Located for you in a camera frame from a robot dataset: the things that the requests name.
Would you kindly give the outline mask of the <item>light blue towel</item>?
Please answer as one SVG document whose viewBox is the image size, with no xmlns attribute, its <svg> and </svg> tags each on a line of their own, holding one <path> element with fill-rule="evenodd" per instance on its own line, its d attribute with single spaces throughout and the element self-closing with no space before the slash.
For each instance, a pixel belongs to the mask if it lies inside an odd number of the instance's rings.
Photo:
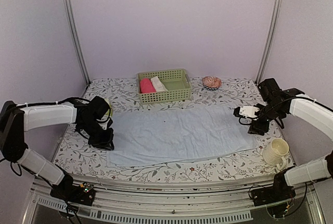
<svg viewBox="0 0 333 224">
<path fill-rule="evenodd" d="M 256 148 L 257 141 L 233 115 L 235 105 L 116 113 L 108 167 L 198 161 Z"/>
</svg>

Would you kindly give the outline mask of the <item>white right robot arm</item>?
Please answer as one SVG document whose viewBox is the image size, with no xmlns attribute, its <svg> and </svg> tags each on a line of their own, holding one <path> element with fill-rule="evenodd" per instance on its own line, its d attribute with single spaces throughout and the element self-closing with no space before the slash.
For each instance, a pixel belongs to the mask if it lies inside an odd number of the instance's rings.
<svg viewBox="0 0 333 224">
<path fill-rule="evenodd" d="M 283 119 L 293 116 L 303 127 L 288 128 L 287 136 L 293 137 L 294 148 L 299 147 L 306 154 L 309 148 L 323 140 L 332 140 L 332 109 L 309 97 L 303 91 L 291 88 L 282 90 L 275 79 L 262 81 L 259 92 L 264 104 L 241 106 L 234 111 L 240 119 L 248 119 L 250 134 L 264 135 L 268 133 L 270 123 L 276 123 L 282 128 Z M 309 182 L 319 182 L 332 178 L 332 151 L 322 151 L 318 158 L 311 155 L 301 165 L 287 168 L 285 159 L 288 145 L 282 139 L 272 140 L 264 149 L 264 161 L 275 166 L 278 173 L 273 184 L 264 188 L 255 188 L 249 192 L 255 206 L 270 204 L 292 199 L 296 193 L 294 187 Z"/>
</svg>

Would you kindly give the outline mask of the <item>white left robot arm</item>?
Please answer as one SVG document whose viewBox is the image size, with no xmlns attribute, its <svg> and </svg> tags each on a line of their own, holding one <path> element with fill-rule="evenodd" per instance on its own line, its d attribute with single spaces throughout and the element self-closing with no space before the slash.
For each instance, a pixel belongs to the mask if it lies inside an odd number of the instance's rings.
<svg viewBox="0 0 333 224">
<path fill-rule="evenodd" d="M 77 133 L 86 133 L 90 146 L 112 151 L 112 123 L 111 107 L 99 96 L 90 101 L 70 97 L 59 102 L 21 105 L 7 101 L 1 111 L 1 153 L 5 160 L 49 183 L 52 197 L 91 206 L 96 194 L 93 186 L 87 182 L 74 185 L 67 172 L 28 147 L 24 134 L 41 127 L 75 124 Z"/>
</svg>

